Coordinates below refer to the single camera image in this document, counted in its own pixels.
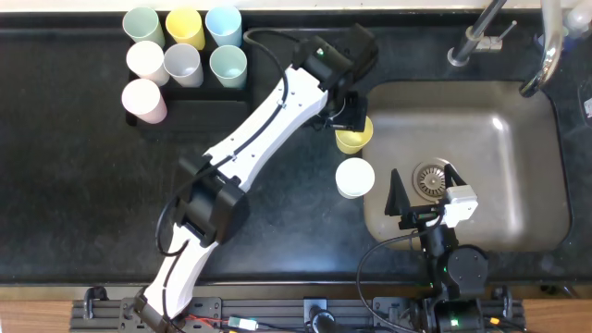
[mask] sink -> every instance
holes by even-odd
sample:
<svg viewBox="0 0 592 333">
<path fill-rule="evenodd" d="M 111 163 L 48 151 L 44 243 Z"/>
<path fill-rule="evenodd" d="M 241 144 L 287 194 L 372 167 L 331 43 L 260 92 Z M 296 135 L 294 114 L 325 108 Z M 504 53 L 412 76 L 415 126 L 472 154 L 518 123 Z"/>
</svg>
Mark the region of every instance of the sink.
<svg viewBox="0 0 592 333">
<path fill-rule="evenodd" d="M 376 173 L 364 217 L 378 241 L 405 235 L 384 215 L 390 171 L 397 168 L 411 205 L 443 191 L 441 166 L 452 163 L 479 205 L 455 229 L 461 244 L 489 251 L 556 248 L 571 226 L 555 113 L 542 92 L 520 82 L 391 82 L 368 94 L 374 136 L 363 158 Z M 409 242 L 393 244 L 409 249 Z M 419 248 L 415 239 L 413 247 Z"/>
</svg>

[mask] faucet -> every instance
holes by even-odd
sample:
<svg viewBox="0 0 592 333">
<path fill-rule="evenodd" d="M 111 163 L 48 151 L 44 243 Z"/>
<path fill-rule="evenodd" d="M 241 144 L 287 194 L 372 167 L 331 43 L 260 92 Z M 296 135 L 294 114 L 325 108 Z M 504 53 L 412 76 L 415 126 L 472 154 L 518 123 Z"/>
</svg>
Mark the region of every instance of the faucet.
<svg viewBox="0 0 592 333">
<path fill-rule="evenodd" d="M 498 15 L 507 0 L 493 0 L 477 19 L 474 26 L 467 28 L 461 42 L 448 52 L 449 62 L 456 67 L 462 67 L 469 62 L 473 52 L 497 52 L 501 50 L 503 37 L 516 25 L 514 21 L 510 28 L 501 34 L 500 37 L 486 37 L 484 32 Z M 520 94 L 524 97 L 531 97 L 544 86 L 555 72 L 561 50 L 563 48 L 563 18 L 561 15 L 560 0 L 541 0 L 543 12 L 543 23 L 545 25 L 545 50 L 540 69 L 531 80 L 525 81 L 520 86 Z"/>
</svg>

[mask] faucet handle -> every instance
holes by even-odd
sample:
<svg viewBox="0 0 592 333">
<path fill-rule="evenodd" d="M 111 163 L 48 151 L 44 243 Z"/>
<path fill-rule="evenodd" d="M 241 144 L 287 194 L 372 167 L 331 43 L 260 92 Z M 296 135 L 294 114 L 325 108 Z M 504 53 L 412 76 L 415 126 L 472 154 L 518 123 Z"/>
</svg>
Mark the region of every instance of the faucet handle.
<svg viewBox="0 0 592 333">
<path fill-rule="evenodd" d="M 512 21 L 512 24 L 506 31 L 504 31 L 500 36 L 486 36 L 479 41 L 475 51 L 476 52 L 499 52 L 501 51 L 501 47 L 503 46 L 503 38 L 510 33 L 510 31 L 518 24 L 515 20 Z"/>
</svg>

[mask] cup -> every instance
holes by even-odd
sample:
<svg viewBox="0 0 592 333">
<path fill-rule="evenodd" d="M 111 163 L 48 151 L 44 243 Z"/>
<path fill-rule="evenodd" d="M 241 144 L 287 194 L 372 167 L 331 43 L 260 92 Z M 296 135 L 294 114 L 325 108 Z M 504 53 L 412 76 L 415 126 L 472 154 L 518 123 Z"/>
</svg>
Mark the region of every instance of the cup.
<svg viewBox="0 0 592 333">
<path fill-rule="evenodd" d="M 188 7 L 174 9 L 166 16 L 166 30 L 177 43 L 187 43 L 198 50 L 204 49 L 204 27 L 197 10 Z"/>
<path fill-rule="evenodd" d="M 150 80 L 157 86 L 167 84 L 170 76 L 165 70 L 165 54 L 157 43 L 135 43 L 128 51 L 126 62 L 129 69 L 140 78 Z"/>
<path fill-rule="evenodd" d="M 374 186 L 374 169 L 362 158 L 348 158 L 338 166 L 335 181 L 339 194 L 346 199 L 355 199 L 368 193 Z"/>
<path fill-rule="evenodd" d="M 158 14 L 148 7 L 137 7 L 123 17 L 123 30 L 134 42 L 150 41 L 165 47 L 165 34 Z"/>
<path fill-rule="evenodd" d="M 218 44 L 242 45 L 242 18 L 234 6 L 214 7 L 205 15 L 205 27 Z"/>
<path fill-rule="evenodd" d="M 374 134 L 372 120 L 366 117 L 363 132 L 354 132 L 350 130 L 336 130 L 335 139 L 337 147 L 345 154 L 356 154 L 370 142 Z"/>
<path fill-rule="evenodd" d="M 136 79 L 121 94 L 121 103 L 131 114 L 149 124 L 157 124 L 167 116 L 167 106 L 156 83 Z"/>
<path fill-rule="evenodd" d="M 195 47 L 178 43 L 166 50 L 165 69 L 183 87 L 199 87 L 204 83 L 204 68 Z"/>
<path fill-rule="evenodd" d="M 226 88 L 244 88 L 247 83 L 247 56 L 234 45 L 214 50 L 210 55 L 210 68 Z"/>
</svg>

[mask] sink drain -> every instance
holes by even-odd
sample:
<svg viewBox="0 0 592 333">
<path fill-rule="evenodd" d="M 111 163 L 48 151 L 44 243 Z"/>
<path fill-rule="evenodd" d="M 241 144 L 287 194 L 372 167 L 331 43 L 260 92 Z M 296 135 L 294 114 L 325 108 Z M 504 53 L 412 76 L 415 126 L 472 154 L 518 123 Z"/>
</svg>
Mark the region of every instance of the sink drain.
<svg viewBox="0 0 592 333">
<path fill-rule="evenodd" d="M 446 191 L 444 166 L 449 162 L 441 158 L 432 158 L 415 168 L 413 187 L 417 194 L 428 201 L 437 201 Z"/>
</svg>

